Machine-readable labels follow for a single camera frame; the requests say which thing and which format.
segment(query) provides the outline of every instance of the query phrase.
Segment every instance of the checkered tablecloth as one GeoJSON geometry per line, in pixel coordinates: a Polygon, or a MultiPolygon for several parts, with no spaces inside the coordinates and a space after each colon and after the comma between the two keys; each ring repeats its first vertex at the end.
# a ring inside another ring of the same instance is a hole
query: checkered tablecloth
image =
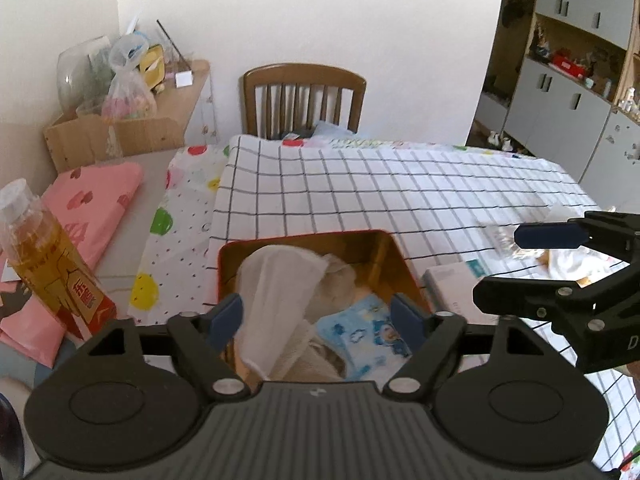
{"type": "MultiPolygon", "coordinates": [[[[547,278],[535,260],[498,255],[484,225],[542,221],[554,204],[578,215],[597,209],[559,166],[438,149],[290,148],[255,137],[231,141],[210,231],[207,303],[217,301],[217,257],[233,240],[382,229],[391,232],[419,280],[433,266],[477,259],[494,276],[547,278]]],[[[570,362],[576,355],[548,323],[530,325],[570,362]]],[[[594,462],[618,466],[640,442],[632,380],[588,376],[604,394],[610,424],[594,462]]]]}

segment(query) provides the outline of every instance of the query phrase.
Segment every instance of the white wall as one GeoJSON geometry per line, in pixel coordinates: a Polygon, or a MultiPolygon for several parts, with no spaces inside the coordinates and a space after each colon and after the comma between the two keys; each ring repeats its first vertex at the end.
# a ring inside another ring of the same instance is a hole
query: white wall
{"type": "Polygon", "coordinates": [[[341,66],[367,79],[360,130],[464,143],[500,0],[118,0],[178,47],[210,60],[222,139],[241,132],[239,78],[274,62],[341,66]]]}
{"type": "Polygon", "coordinates": [[[0,0],[0,187],[55,179],[42,129],[60,114],[58,54],[117,32],[117,0],[0,0]]]}

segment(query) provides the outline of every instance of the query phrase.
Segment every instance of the yellow dot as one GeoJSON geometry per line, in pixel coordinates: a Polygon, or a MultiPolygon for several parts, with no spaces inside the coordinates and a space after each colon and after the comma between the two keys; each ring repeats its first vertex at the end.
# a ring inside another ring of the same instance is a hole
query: yellow dot
{"type": "Polygon", "coordinates": [[[140,310],[151,310],[158,302],[159,290],[149,274],[139,274],[133,284],[129,303],[140,310]]]}
{"type": "Polygon", "coordinates": [[[219,185],[220,185],[220,179],[219,178],[214,178],[213,180],[209,180],[207,182],[207,187],[209,187],[209,189],[212,190],[212,191],[217,191],[219,185]]]}

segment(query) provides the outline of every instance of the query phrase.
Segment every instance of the wooden chair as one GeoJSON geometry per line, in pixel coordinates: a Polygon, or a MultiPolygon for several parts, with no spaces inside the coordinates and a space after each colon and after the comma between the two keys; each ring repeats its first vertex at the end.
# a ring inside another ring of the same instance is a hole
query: wooden chair
{"type": "Polygon", "coordinates": [[[359,75],[336,68],[333,66],[303,64],[303,63],[282,63],[261,66],[249,70],[242,78],[244,87],[244,109],[246,113],[246,129],[249,135],[258,137],[258,108],[256,105],[255,93],[256,89],[266,87],[264,95],[264,115],[266,138],[280,138],[284,132],[297,132],[303,130],[311,130],[314,119],[314,86],[322,87],[322,101],[320,105],[320,120],[326,120],[327,101],[329,88],[337,88],[335,97],[335,107],[333,114],[333,124],[340,122],[340,107],[342,105],[342,90],[348,89],[353,91],[351,98],[351,110],[349,113],[349,121],[347,128],[352,132],[358,131],[358,123],[360,122],[360,113],[362,111],[362,101],[367,82],[359,75]],[[292,101],[292,110],[287,113],[287,93],[286,87],[295,85],[294,97],[292,101]],[[274,110],[271,100],[271,88],[276,87],[276,98],[278,99],[278,108],[274,110]],[[306,104],[306,122],[303,126],[303,94],[305,87],[309,87],[308,102],[306,104]]]}

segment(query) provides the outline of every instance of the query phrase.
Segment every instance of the bottle cap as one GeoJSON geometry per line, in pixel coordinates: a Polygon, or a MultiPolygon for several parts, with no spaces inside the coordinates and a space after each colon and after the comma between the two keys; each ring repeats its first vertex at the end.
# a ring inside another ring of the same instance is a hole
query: bottle cap
{"type": "Polygon", "coordinates": [[[27,181],[14,180],[0,189],[0,223],[12,224],[20,218],[35,200],[27,181]]]}

